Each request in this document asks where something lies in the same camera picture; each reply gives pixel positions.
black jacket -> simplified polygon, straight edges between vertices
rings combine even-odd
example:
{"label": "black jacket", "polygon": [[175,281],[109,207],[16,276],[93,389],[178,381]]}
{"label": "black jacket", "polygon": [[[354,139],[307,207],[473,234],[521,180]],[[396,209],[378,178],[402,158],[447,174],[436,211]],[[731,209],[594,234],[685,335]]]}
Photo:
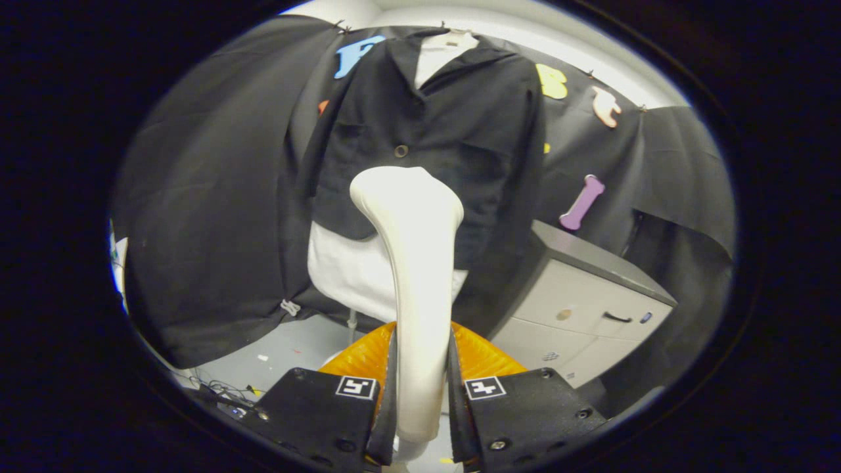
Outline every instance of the black jacket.
{"label": "black jacket", "polygon": [[482,36],[415,88],[421,41],[447,31],[372,46],[316,124],[298,183],[315,197],[313,220],[359,240],[376,231],[351,201],[353,178],[376,166],[423,167],[462,201],[455,267],[467,269],[493,235],[500,248],[524,247],[542,164],[543,100],[535,64]]}

cable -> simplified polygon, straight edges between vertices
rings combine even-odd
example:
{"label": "cable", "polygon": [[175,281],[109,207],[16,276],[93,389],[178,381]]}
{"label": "cable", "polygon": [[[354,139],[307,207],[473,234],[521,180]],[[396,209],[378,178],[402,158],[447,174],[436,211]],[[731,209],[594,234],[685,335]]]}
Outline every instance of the cable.
{"label": "cable", "polygon": [[193,380],[197,380],[198,384],[199,384],[198,387],[201,387],[202,385],[207,386],[208,389],[210,389],[211,391],[213,391],[217,394],[220,394],[220,395],[221,394],[226,394],[231,399],[241,401],[241,402],[247,404],[248,406],[254,406],[255,402],[248,399],[242,393],[250,392],[252,394],[255,394],[254,391],[265,392],[264,390],[253,388],[253,387],[252,387],[252,389],[239,389],[236,386],[232,385],[231,383],[226,383],[226,382],[220,381],[220,380],[211,380],[211,381],[205,382],[204,380],[202,380],[201,376],[199,375],[198,368],[193,368],[193,376],[185,376],[185,375],[182,375],[182,374],[177,373],[175,371],[171,371],[171,372],[175,376],[181,376],[182,378],[190,381],[190,383],[193,384],[193,386],[196,386],[195,381],[193,381]]}

white cabinet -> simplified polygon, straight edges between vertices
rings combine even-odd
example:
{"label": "white cabinet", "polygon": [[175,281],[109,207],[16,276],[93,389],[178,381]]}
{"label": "white cabinet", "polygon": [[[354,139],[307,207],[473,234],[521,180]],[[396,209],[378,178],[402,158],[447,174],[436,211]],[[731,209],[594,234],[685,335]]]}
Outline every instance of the white cabinet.
{"label": "white cabinet", "polygon": [[489,339],[526,368],[553,368],[577,388],[639,346],[677,302],[628,261],[541,222],[532,229],[541,254],[533,282]]}
{"label": "white cabinet", "polygon": [[619,363],[637,345],[639,342],[633,340],[598,337],[587,349],[555,370],[573,388],[577,388]]}
{"label": "white cabinet", "polygon": [[[571,332],[644,340],[671,309],[627,287],[550,260],[514,317]],[[630,322],[609,318],[605,312]],[[648,313],[651,316],[643,323]]]}
{"label": "white cabinet", "polygon": [[511,318],[494,337],[493,343],[528,369],[559,369],[595,339],[593,335]]}

jacket collar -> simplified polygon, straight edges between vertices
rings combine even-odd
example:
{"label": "jacket collar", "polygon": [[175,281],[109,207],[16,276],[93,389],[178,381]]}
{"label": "jacket collar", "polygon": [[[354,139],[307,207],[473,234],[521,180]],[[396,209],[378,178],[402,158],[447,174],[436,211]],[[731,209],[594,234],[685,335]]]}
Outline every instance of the jacket collar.
{"label": "jacket collar", "polygon": [[[443,35],[449,31],[449,28],[423,29],[404,38],[397,38],[386,42],[387,54],[391,57],[392,62],[397,66],[397,69],[413,93],[419,93],[415,88],[415,74],[417,72],[418,57],[421,55],[421,43],[423,39],[427,36]],[[479,40],[479,44],[475,48],[466,50],[460,56],[449,61],[444,67],[436,71],[428,82],[451,72],[481,66],[487,62],[497,61],[500,58],[515,54],[497,48],[482,35],[474,34],[473,37]]]}

cabinet drawer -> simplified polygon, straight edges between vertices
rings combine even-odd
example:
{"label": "cabinet drawer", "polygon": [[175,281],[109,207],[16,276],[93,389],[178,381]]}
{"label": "cabinet drawer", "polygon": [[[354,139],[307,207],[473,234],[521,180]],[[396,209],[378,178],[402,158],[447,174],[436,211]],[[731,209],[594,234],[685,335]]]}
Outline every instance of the cabinet drawer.
{"label": "cabinet drawer", "polygon": [[638,345],[633,340],[598,337],[556,370],[573,388],[578,388],[619,363]]}
{"label": "cabinet drawer", "polygon": [[[558,260],[550,260],[514,317],[563,330],[643,340],[671,306]],[[604,317],[605,312],[631,322]],[[651,316],[642,323],[647,313]]]}
{"label": "cabinet drawer", "polygon": [[527,369],[558,369],[595,337],[511,318],[490,341]]}

